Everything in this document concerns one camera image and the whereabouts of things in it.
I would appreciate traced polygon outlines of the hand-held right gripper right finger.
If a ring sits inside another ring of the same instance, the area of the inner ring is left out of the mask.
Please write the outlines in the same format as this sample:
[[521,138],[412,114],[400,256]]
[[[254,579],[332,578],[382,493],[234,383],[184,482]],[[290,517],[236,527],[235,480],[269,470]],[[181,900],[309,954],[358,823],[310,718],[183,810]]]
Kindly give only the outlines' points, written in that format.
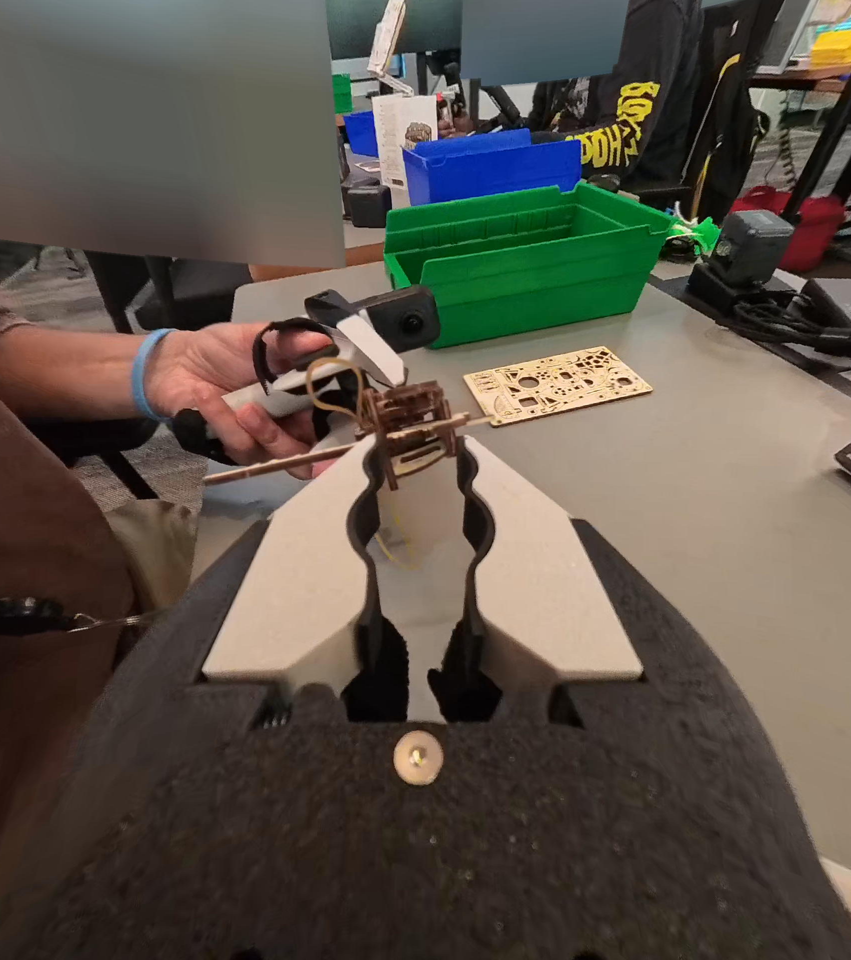
[[465,615],[503,692],[633,682],[644,668],[567,511],[476,438],[458,455],[475,555]]

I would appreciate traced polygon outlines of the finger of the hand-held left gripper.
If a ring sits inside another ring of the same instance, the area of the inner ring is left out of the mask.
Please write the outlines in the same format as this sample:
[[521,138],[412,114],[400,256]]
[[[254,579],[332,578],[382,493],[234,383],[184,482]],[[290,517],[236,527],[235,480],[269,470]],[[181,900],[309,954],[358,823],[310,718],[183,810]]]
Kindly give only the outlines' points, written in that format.
[[373,328],[365,314],[352,314],[337,323],[339,357],[359,367],[379,385],[405,385],[402,357]]

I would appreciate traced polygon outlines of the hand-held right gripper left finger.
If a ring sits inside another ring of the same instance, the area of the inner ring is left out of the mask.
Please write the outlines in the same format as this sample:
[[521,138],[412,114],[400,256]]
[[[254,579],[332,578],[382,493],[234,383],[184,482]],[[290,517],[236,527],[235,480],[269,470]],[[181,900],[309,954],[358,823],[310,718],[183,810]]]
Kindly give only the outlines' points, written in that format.
[[341,694],[382,643],[369,544],[381,526],[377,439],[355,443],[270,518],[203,662],[211,683],[266,683],[290,697]]

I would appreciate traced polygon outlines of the tan rubber band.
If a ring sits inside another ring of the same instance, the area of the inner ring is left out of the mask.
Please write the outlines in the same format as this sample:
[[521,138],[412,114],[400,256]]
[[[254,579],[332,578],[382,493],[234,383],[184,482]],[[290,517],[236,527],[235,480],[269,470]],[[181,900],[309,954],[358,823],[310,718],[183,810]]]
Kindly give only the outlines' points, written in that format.
[[[337,375],[343,371],[352,374],[355,380],[356,396],[352,408],[342,405],[341,403],[324,400],[315,387],[316,379],[335,379]],[[364,372],[355,362],[340,356],[315,359],[309,363],[304,372],[304,386],[306,394],[315,409],[350,419],[354,424],[355,431],[358,433],[365,430],[364,394],[367,388],[367,381]]]

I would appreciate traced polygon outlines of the wooden mechanical model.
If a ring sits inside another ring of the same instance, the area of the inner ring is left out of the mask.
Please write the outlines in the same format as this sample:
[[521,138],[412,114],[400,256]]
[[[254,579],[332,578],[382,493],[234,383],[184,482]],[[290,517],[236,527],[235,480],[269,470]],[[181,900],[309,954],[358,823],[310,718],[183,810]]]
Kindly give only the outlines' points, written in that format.
[[356,407],[358,435],[371,436],[390,490],[457,451],[457,432],[471,416],[455,414],[435,381],[386,390],[367,388]]

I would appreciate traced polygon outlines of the thin wooden stick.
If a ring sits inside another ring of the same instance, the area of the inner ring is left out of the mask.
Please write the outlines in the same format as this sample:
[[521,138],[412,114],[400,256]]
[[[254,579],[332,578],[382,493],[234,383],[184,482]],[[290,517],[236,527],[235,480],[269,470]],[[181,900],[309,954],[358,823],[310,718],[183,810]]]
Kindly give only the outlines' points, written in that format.
[[[389,433],[379,431],[374,435],[375,443],[373,447],[386,453],[386,457],[390,458],[392,454],[389,450],[402,441],[412,439],[419,440],[419,438],[422,438],[428,443],[438,443],[443,442],[445,438],[455,437],[456,431],[459,429],[484,425],[499,426],[500,422],[490,415],[474,417],[471,414],[463,412],[446,419],[427,421],[423,424]],[[360,442],[356,440],[351,443],[340,444],[321,450],[312,449],[306,453],[291,457],[239,466],[217,473],[209,473],[203,476],[201,483],[203,487],[212,487],[239,482],[266,474],[290,473],[293,469],[299,467],[311,466],[320,462],[341,458],[359,446]]]

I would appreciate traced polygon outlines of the wooden parts sheet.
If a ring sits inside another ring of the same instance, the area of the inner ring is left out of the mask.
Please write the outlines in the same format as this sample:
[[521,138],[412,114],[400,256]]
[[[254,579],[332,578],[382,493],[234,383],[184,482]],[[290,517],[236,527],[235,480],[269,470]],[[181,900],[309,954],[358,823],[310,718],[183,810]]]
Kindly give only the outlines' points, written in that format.
[[490,426],[539,421],[644,396],[651,385],[605,346],[468,373],[467,390]]

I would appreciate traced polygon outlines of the person's left hand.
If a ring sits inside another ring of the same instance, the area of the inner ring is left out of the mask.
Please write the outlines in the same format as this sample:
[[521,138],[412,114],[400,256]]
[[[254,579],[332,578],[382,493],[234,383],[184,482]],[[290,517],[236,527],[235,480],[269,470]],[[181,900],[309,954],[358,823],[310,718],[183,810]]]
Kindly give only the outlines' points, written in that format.
[[142,398],[165,421],[197,411],[222,448],[219,461],[250,466],[310,452],[318,443],[312,407],[274,418],[255,403],[233,409],[228,394],[256,380],[253,348],[261,342],[270,371],[279,376],[305,356],[333,343],[324,334],[283,324],[219,323],[196,332],[165,335],[144,362]]

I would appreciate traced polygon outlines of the green plastic bin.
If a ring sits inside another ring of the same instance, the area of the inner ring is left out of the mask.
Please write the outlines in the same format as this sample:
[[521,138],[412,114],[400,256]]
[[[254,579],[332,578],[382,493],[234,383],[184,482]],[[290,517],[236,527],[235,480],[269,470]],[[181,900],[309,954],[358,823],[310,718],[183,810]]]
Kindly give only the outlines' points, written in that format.
[[586,181],[429,203],[388,213],[384,268],[431,292],[443,349],[630,313],[673,223]]

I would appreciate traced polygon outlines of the blue plastic bin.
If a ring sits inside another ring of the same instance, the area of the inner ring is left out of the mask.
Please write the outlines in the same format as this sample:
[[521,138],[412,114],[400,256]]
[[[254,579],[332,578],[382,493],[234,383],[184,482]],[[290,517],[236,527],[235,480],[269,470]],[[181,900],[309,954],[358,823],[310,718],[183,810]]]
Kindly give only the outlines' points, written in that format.
[[527,128],[423,141],[403,150],[412,206],[541,187],[573,190],[582,173],[576,139],[535,142]]

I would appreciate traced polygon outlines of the white printed leaflet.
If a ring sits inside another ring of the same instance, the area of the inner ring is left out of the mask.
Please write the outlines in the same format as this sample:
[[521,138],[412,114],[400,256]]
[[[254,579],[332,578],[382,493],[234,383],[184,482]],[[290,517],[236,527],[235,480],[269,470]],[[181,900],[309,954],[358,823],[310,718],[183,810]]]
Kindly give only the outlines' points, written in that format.
[[408,190],[405,151],[439,138],[436,95],[379,94],[371,98],[371,111],[382,180]]

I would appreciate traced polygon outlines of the small blue bin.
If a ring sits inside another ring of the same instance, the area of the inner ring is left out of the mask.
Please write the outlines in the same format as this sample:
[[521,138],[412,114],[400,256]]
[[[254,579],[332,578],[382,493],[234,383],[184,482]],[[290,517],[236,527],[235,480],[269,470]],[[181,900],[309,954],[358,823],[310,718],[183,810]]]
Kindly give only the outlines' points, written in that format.
[[375,116],[371,109],[354,111],[342,116],[347,145],[359,157],[377,158],[379,147]]

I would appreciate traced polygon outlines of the blue wristband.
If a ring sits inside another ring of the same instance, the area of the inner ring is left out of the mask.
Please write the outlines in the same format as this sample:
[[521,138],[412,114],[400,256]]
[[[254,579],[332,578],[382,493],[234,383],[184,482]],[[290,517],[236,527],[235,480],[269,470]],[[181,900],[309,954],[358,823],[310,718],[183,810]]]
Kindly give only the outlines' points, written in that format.
[[163,425],[169,425],[171,418],[153,408],[147,396],[145,378],[155,350],[175,331],[173,328],[160,328],[149,332],[142,339],[131,362],[130,388],[134,411],[144,419]]

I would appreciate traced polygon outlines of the person's brown clothing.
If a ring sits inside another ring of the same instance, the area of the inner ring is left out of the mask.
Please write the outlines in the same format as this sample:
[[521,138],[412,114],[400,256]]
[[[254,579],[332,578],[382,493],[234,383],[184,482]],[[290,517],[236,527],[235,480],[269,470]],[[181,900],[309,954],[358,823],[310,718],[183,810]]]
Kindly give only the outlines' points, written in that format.
[[[0,334],[34,326],[0,300]],[[116,537],[110,518],[82,483],[0,401],[0,597],[54,600],[71,613],[115,619],[142,598],[131,558],[172,562],[185,511],[170,504],[120,510],[132,541]],[[128,546],[134,544],[132,554]],[[0,636],[0,899],[24,847],[48,813],[72,742],[128,641],[120,627],[93,630],[85,641],[60,632]]]

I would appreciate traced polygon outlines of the green plastic piece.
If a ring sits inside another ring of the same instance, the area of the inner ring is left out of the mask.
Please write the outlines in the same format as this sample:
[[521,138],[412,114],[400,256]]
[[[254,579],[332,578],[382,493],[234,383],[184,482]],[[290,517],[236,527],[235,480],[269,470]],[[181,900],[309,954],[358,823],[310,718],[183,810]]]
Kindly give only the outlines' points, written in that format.
[[688,220],[677,214],[663,247],[671,254],[703,258],[714,251],[719,238],[720,227],[711,217],[699,221],[697,218]]

